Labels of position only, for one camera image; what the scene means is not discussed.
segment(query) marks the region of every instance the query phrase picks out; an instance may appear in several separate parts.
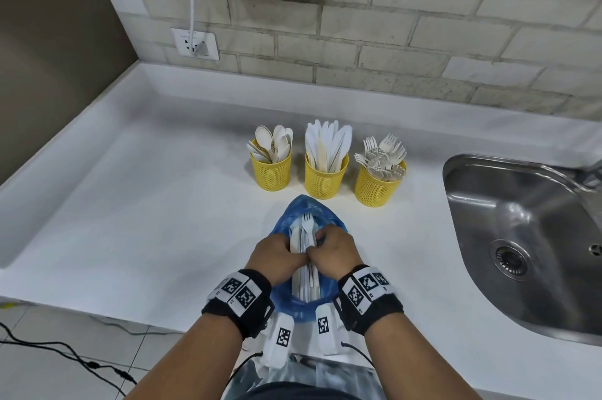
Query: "sink drain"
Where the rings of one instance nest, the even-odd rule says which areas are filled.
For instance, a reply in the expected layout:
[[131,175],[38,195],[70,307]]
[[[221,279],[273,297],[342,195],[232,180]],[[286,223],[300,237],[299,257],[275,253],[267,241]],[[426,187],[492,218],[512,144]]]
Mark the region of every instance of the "sink drain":
[[524,281],[529,272],[529,255],[520,246],[507,240],[496,240],[491,246],[491,258],[507,277]]
[[602,245],[592,245],[589,248],[590,253],[593,255],[601,255],[602,254]]

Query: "sink overflow hole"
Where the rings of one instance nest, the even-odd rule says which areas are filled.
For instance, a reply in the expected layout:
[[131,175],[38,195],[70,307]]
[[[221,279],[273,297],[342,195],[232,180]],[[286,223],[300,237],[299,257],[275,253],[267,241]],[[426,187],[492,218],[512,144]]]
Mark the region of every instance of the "sink overflow hole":
[[589,247],[589,251],[593,255],[602,255],[602,245],[592,245]]
[[523,254],[511,246],[497,248],[495,250],[495,261],[498,267],[512,276],[524,276],[529,269]]

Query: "blue plastic bag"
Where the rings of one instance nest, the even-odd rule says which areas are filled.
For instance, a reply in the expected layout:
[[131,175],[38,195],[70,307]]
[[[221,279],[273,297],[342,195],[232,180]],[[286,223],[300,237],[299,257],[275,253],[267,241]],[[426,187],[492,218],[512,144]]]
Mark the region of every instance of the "blue plastic bag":
[[[334,224],[341,227],[345,232],[347,228],[329,208],[306,195],[296,197],[284,210],[272,234],[284,234],[290,236],[291,224],[304,213],[311,213],[318,229],[325,225]],[[292,280],[274,286],[270,298],[274,302],[277,312],[287,313],[293,317],[295,322],[310,322],[315,320],[315,309],[324,303],[329,303],[338,292],[335,280],[320,274],[321,299],[312,302],[303,302],[293,295]]]

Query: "sink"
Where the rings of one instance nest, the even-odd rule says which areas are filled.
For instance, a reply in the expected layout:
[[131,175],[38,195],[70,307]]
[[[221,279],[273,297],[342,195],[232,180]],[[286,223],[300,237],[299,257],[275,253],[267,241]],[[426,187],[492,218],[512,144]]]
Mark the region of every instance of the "sink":
[[443,178],[464,265],[483,295],[534,332],[602,346],[602,193],[558,170],[460,155]]

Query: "yellow basket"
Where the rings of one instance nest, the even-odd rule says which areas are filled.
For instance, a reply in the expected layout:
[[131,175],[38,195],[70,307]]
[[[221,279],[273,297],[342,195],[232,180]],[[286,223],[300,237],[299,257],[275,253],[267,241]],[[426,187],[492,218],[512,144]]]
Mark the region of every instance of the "yellow basket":
[[[408,170],[405,161],[401,161],[399,165],[404,170]],[[355,182],[355,196],[368,207],[381,207],[387,203],[401,182],[401,180],[391,183],[377,180],[368,173],[365,167],[360,166],[357,182]]]
[[[253,139],[253,144],[263,150],[263,148],[257,144],[255,139]],[[261,189],[265,189],[266,191],[280,191],[287,186],[291,179],[291,158],[293,156],[292,149],[284,161],[280,161],[275,164],[259,162],[252,156],[251,153],[249,153],[249,156],[251,156],[251,162],[253,163],[255,179],[257,180],[257,184],[260,185]]]
[[342,159],[341,170],[334,174],[319,172],[309,165],[307,153],[305,153],[305,189],[312,197],[316,199],[330,199],[335,197],[339,186],[341,186],[342,176],[347,170],[349,164],[349,154]]

